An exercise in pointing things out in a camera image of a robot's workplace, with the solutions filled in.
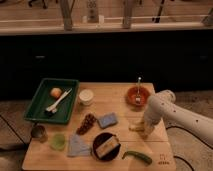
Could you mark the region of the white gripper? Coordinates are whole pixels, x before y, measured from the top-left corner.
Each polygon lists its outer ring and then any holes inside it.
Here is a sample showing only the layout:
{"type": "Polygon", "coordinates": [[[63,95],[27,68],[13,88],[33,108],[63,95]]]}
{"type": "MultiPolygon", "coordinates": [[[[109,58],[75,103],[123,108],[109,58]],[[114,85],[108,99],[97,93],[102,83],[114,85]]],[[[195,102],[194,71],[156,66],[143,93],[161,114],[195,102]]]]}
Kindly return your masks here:
{"type": "Polygon", "coordinates": [[[155,126],[160,122],[158,116],[153,116],[151,114],[145,114],[143,116],[143,138],[146,139],[155,129],[155,126]]]}

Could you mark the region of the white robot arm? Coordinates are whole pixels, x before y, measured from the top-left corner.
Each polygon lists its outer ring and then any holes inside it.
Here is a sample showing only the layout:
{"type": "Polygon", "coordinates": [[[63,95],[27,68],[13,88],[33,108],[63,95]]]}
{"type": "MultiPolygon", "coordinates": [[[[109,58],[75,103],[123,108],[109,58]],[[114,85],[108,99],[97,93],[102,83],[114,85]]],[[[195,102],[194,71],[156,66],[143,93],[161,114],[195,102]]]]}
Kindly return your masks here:
{"type": "Polygon", "coordinates": [[[143,115],[144,131],[149,135],[163,116],[176,121],[213,147],[213,119],[175,104],[176,96],[170,90],[151,94],[143,115]]]}

